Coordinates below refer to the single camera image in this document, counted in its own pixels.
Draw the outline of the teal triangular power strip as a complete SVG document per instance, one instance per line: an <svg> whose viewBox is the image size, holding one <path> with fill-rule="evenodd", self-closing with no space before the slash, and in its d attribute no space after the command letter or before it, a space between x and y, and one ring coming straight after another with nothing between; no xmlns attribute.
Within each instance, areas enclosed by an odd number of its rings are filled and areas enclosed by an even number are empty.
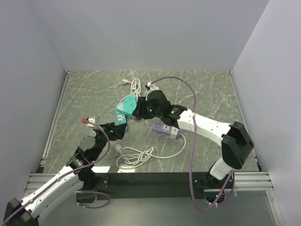
<svg viewBox="0 0 301 226"><path fill-rule="evenodd" d="M125 116L133 117L133 112L137 107L136 98L134 95L129 95L116 107L118 113L124 114Z"/></svg>

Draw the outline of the purple power strip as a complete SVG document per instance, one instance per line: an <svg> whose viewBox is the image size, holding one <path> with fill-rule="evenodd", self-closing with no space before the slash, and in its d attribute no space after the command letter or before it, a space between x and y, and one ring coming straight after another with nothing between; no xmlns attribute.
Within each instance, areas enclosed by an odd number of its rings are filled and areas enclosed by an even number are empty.
<svg viewBox="0 0 301 226"><path fill-rule="evenodd" d="M166 135L168 137L170 137L170 130L173 126L168 126L164 123L161 123L161 122L153 122L152 124L152 127L151 127L151 130L153 132L157 132L159 134L163 134L163 135Z"/></svg>

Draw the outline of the white square charger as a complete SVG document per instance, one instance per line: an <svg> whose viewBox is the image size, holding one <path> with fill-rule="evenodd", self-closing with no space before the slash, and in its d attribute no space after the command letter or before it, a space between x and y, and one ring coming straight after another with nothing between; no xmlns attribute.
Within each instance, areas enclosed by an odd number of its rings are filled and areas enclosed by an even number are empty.
<svg viewBox="0 0 301 226"><path fill-rule="evenodd" d="M172 127L170 130L170 138L177 139L181 134L181 130L175 127Z"/></svg>

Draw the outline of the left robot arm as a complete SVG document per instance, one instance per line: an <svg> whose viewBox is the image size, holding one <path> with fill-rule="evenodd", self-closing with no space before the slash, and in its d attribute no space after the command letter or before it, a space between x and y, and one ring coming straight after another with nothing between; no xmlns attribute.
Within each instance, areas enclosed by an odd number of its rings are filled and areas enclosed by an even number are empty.
<svg viewBox="0 0 301 226"><path fill-rule="evenodd" d="M112 141L123 139L127 124L99 125L92 118L84 118L82 122L93 129L95 136L84 137L62 169L39 189L21 200L12 199L7 204L2 225L37 226L39 219L70 194L93 186L92 168L108 153Z"/></svg>

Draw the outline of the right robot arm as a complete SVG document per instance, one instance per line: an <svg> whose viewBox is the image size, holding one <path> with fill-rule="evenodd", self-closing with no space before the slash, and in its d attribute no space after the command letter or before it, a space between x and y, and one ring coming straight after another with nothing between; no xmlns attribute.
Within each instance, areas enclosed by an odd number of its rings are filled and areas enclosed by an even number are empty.
<svg viewBox="0 0 301 226"><path fill-rule="evenodd" d="M206 177L207 184L212 188L217 188L232 170L241 169L254 148L242 123L215 121L196 114L187 107L173 105L161 90L152 91L147 97L140 97L132 115L139 120L159 118L167 126L196 132L220 146L222 155Z"/></svg>

